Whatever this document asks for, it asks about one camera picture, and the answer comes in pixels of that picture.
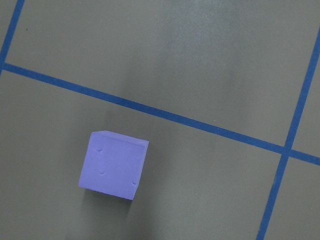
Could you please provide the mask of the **purple foam block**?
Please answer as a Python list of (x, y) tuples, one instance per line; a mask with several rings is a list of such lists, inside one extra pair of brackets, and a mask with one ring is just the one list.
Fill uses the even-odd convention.
[(78, 186), (133, 200), (148, 145), (147, 140), (107, 130), (92, 132)]

